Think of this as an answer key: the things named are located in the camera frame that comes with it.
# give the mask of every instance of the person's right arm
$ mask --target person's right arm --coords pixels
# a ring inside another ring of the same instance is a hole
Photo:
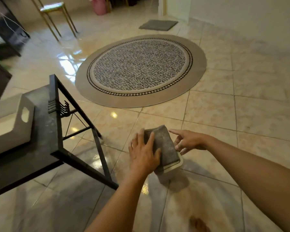
[[[290,169],[209,135],[169,131],[178,135],[174,144],[181,154],[194,148],[211,152],[251,201],[283,231],[290,232]]]

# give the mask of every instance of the chair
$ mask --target chair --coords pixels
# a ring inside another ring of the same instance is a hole
[[[45,23],[49,27],[49,30],[52,32],[52,34],[54,35],[54,37],[56,38],[57,41],[59,41],[58,38],[57,38],[57,36],[55,35],[54,31],[52,30],[52,28],[50,27],[49,23],[47,22],[47,20],[46,20],[46,18],[44,16],[44,15],[47,15],[47,17],[49,18],[50,22],[53,24],[54,28],[58,32],[58,35],[61,37],[60,32],[58,31],[57,27],[55,26],[53,20],[51,19],[50,15],[49,15],[50,12],[54,12],[54,11],[62,11],[62,13],[65,16],[66,21],[67,21],[67,23],[68,23],[71,31],[73,32],[73,35],[76,37],[75,32],[77,32],[77,30],[76,30],[76,28],[74,26],[74,23],[72,22],[72,19],[71,19],[70,15],[69,15],[69,13],[68,13],[68,11],[66,9],[66,5],[65,5],[64,2],[58,2],[58,3],[49,4],[49,5],[43,5],[43,3],[41,2],[41,0],[38,0],[38,2],[40,3],[40,5],[42,6],[42,7],[39,7],[34,0],[31,0],[31,1],[33,2],[34,6],[37,8],[37,10],[39,11],[39,13],[41,14],[41,16],[44,19]]]

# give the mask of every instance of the chair seat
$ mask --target chair seat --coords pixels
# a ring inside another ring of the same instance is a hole
[[[64,2],[57,2],[57,3],[53,3],[53,4],[49,4],[49,5],[45,5],[41,7],[40,11],[44,13],[52,12],[52,11],[59,10],[63,6],[64,6]]]

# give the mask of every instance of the white plastic container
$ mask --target white plastic container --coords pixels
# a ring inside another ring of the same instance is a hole
[[[155,170],[155,174],[157,175],[160,183],[166,183],[168,180],[175,177],[178,171],[181,169],[184,160],[179,152],[177,152],[177,154],[179,157],[179,162],[167,165],[163,168],[163,170]]]
[[[0,153],[30,141],[34,104],[23,94],[0,100]]]

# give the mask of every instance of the foot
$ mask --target foot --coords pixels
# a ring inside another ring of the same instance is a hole
[[[190,224],[195,232],[211,232],[210,229],[206,226],[204,221],[200,218],[195,218],[194,216],[190,217]]]

